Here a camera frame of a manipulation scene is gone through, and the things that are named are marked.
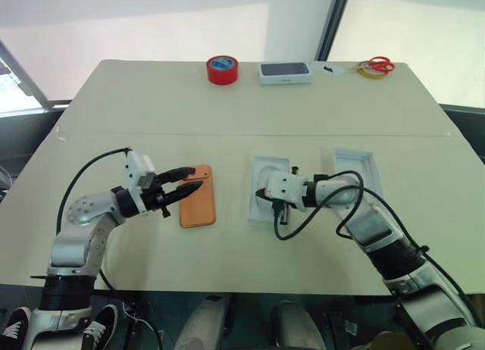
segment white wall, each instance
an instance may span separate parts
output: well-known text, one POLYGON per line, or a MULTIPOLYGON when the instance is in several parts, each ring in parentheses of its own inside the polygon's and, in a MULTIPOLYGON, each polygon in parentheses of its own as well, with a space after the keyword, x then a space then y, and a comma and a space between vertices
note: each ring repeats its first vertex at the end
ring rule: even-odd
POLYGON ((0 39, 48 99, 68 99, 108 58, 312 60, 331 1, 0 0, 0 39))
POLYGON ((443 104, 485 108, 485 0, 349 0, 331 61, 408 63, 443 104))

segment floor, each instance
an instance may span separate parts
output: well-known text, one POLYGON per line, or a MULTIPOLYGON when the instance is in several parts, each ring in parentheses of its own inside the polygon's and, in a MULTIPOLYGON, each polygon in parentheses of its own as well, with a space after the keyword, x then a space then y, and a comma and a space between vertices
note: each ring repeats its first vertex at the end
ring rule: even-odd
MULTIPOLYGON (((16 307, 35 308, 40 299, 40 288, 29 286, 0 285, 0 329, 5 328, 8 315, 16 307)), ((200 292, 143 292, 139 303, 148 308, 151 319, 164 331, 164 350, 172 350, 183 325, 199 302, 207 295, 200 292)), ((399 331, 393 322, 393 305, 389 298, 362 298, 329 295, 278 295, 278 294, 235 294, 235 317, 229 334, 224 338, 223 349, 247 348, 272 345, 270 313, 283 300, 299 303, 310 313, 315 323, 324 332, 322 313, 339 312, 343 318, 358 325, 358 335, 349 334, 350 345, 367 343, 382 330, 399 331)), ((92 297, 93 313, 107 303, 115 303, 121 310, 120 302, 107 297, 92 297)), ((109 348, 122 349, 129 319, 120 315, 117 332, 109 348)), ((130 334, 128 349, 156 348, 153 333, 141 323, 137 323, 130 334)))

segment white shoelace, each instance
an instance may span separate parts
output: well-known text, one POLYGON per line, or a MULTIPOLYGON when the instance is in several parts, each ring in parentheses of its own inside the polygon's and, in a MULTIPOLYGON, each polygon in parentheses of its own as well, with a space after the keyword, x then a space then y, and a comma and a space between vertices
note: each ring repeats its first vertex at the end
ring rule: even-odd
POLYGON ((91 335, 94 338, 95 345, 98 345, 98 342, 101 339, 101 337, 103 336, 103 334, 105 333, 105 330, 106 330, 106 326, 105 325, 103 325, 103 324, 101 324, 99 322, 93 321, 84 330, 84 333, 87 334, 87 335, 91 335))
POLYGON ((8 337, 11 337, 12 339, 17 339, 18 331, 20 330, 21 324, 22 323, 20 321, 18 321, 16 323, 14 323, 13 325, 10 325, 3 332, 3 336, 8 336, 8 337))

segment white device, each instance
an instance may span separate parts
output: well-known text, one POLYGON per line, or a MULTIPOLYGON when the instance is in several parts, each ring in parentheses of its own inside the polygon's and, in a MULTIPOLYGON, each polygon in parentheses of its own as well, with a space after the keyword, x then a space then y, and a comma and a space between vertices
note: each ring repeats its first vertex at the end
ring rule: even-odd
POLYGON ((258 74, 261 85, 311 82, 311 68, 305 62, 259 64, 258 74))

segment red scissors handle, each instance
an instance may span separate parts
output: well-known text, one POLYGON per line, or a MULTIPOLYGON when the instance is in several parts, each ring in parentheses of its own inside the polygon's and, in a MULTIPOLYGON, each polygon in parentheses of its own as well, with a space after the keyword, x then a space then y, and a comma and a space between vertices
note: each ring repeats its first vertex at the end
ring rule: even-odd
POLYGON ((383 56, 373 57, 368 63, 372 70, 379 72, 391 72, 396 68, 389 58, 383 56))

